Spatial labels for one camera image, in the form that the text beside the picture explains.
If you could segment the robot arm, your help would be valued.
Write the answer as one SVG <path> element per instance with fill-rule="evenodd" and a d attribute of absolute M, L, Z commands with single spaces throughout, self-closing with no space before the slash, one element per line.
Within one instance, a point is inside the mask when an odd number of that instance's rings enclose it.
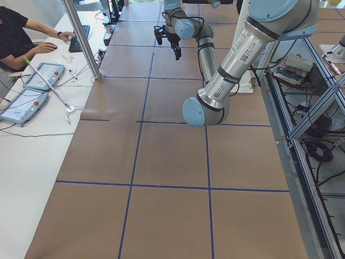
<path fill-rule="evenodd" d="M 162 16 L 166 26 L 175 31 L 202 27 L 203 18 L 198 16 L 189 17 L 185 13 L 184 7 L 182 7 L 183 4 L 183 1 L 163 1 Z"/>
<path fill-rule="evenodd" d="M 268 43 L 309 37 L 318 26 L 318 1 L 249 1 L 241 7 L 248 12 L 246 17 L 238 21 L 243 31 L 218 65 L 212 27 L 187 16 L 181 4 L 164 1 L 164 32 L 168 37 L 194 38 L 197 42 L 206 86 L 188 98 L 182 108 L 184 120 L 193 127 L 217 125 L 227 118 L 229 92 Z"/>

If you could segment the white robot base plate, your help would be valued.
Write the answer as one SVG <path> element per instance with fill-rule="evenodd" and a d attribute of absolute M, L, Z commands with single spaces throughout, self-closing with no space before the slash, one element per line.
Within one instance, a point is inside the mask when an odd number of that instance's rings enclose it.
<path fill-rule="evenodd" d="M 253 86 L 251 83 L 252 75 L 250 71 L 246 71 L 242 76 L 239 85 L 236 84 L 234 88 L 230 91 L 231 93 L 253 93 Z"/>

